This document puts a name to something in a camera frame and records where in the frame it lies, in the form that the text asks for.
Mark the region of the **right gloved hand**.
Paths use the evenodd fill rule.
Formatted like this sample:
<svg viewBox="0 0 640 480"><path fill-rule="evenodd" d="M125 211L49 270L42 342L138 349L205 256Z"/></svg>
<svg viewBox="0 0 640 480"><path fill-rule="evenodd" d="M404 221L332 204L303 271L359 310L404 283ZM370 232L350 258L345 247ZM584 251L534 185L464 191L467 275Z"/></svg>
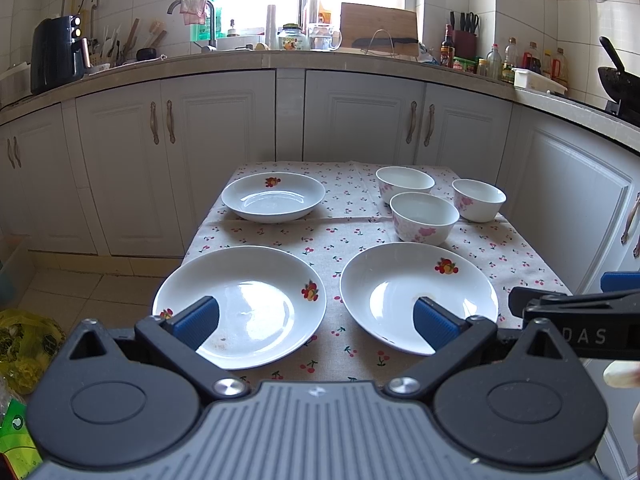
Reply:
<svg viewBox="0 0 640 480"><path fill-rule="evenodd" d="M603 379L613 388L638 389L640 386L640 363L634 361L613 361L603 372ZM634 440L640 444L640 404L632 415Z"/></svg>

